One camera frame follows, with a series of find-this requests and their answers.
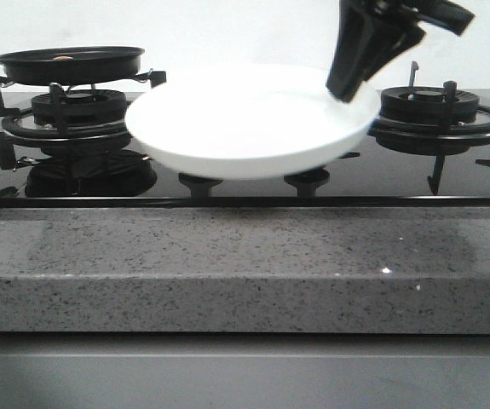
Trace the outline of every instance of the white ceramic dish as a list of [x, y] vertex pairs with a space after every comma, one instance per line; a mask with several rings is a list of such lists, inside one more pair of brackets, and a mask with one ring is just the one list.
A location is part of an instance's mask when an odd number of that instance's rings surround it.
[[302, 66], [219, 65], [169, 72], [134, 101], [130, 133], [155, 160], [194, 176], [259, 179], [313, 169], [352, 150], [378, 115], [363, 83], [335, 100], [326, 72]]

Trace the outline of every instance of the burner cap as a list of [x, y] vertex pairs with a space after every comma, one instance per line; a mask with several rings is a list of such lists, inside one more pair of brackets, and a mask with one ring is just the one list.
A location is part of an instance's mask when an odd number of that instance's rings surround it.
[[444, 97], [443, 92], [418, 89], [413, 91], [408, 99], [410, 101], [443, 102]]
[[123, 149], [131, 142], [131, 135], [124, 133], [114, 137], [86, 139], [83, 141], [72, 140], [68, 143], [23, 143], [17, 141], [17, 144], [39, 147], [40, 151], [48, 156], [56, 156], [58, 158], [82, 158], [85, 156], [103, 155], [114, 153]]
[[[453, 104], [452, 123], [471, 123], [476, 120], [479, 96], [457, 91]], [[409, 124], [438, 124], [447, 110], [443, 88], [397, 87], [381, 93], [382, 117]]]
[[[127, 110], [125, 94], [111, 89], [81, 89], [61, 98], [63, 118], [71, 126], [97, 125], [123, 119]], [[49, 94], [32, 98], [34, 123], [55, 125], [54, 108]]]

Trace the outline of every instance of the granite countertop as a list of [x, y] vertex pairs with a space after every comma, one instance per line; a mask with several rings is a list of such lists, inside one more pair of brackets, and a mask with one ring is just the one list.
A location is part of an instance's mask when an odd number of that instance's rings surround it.
[[0, 331], [490, 334], [490, 207], [0, 210]]

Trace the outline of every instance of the frying pan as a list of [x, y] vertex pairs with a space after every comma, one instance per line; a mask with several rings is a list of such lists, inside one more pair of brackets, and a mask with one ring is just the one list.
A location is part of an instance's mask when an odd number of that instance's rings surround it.
[[136, 47], [34, 49], [0, 55], [0, 65], [19, 84], [98, 84], [137, 74], [143, 53]]
[[380, 108], [363, 83], [334, 99], [326, 73], [282, 65], [216, 65], [173, 72], [141, 95], [125, 124], [160, 163], [194, 176], [260, 179], [309, 170], [366, 136]]

